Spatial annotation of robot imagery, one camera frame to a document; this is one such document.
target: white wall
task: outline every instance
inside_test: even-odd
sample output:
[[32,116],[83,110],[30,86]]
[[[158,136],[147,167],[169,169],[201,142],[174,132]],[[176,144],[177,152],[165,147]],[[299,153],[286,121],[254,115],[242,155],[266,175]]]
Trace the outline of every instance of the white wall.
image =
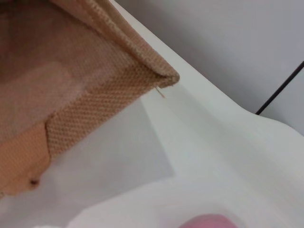
[[303,0],[117,2],[251,112],[304,59]]
[[304,135],[304,69],[261,113],[281,121]]

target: black line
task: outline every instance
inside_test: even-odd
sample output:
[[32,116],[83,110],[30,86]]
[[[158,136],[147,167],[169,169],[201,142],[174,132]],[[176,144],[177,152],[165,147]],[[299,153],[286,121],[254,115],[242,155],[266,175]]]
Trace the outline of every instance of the black line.
[[256,112],[260,115],[264,109],[282,92],[282,90],[297,76],[297,74],[304,68],[304,61],[297,67],[297,69],[284,81],[284,83],[275,91],[274,94],[263,104],[263,106]]

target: white surface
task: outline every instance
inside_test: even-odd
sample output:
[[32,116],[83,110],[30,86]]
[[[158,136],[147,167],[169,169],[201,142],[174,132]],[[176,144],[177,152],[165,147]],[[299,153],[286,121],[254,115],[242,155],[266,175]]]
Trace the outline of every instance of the white surface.
[[115,6],[181,75],[79,143],[41,187],[1,202],[1,228],[177,228],[222,213],[240,228],[302,228],[304,142],[245,111]]
[[303,61],[303,0],[116,0],[255,113]]
[[281,121],[304,135],[304,69],[261,113],[262,116]]

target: woven texture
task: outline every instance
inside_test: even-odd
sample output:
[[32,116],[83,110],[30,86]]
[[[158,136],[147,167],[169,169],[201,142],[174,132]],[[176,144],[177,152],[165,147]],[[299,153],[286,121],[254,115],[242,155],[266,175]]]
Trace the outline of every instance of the woven texture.
[[[18,144],[20,135],[43,143],[43,137],[32,137],[33,129],[43,126],[47,155],[54,159],[142,94],[178,80],[108,0],[2,3],[0,158],[8,153],[2,145]],[[16,156],[10,161],[17,164],[19,153],[32,157],[19,169],[35,171],[37,152],[20,145],[12,147]],[[0,192],[30,190],[20,184],[29,176],[13,181],[2,161],[0,177],[11,185],[5,191],[0,180]]]

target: burlap fabric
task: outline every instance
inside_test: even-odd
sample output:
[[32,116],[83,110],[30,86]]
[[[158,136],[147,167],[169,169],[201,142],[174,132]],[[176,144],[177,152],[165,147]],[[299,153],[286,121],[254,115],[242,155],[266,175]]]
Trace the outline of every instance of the burlap fabric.
[[0,4],[0,196],[154,87],[179,80],[108,0]]

